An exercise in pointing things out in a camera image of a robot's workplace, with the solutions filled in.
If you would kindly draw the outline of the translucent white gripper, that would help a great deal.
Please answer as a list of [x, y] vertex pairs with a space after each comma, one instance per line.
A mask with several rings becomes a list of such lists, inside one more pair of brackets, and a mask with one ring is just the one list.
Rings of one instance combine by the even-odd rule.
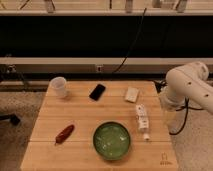
[[176, 111], [175, 110], [163, 110], [163, 118], [164, 118], [164, 123], [168, 127], [168, 130], [171, 131], [173, 127], [173, 120], [175, 118]]

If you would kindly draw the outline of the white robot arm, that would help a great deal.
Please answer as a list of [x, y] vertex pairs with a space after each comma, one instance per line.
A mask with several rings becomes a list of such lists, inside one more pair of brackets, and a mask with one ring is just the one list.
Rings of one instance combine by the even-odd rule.
[[213, 87], [206, 83], [208, 76], [208, 67], [200, 61], [169, 70], [166, 86], [159, 94], [162, 107], [167, 111], [175, 111], [182, 105], [189, 109], [192, 100], [213, 114]]

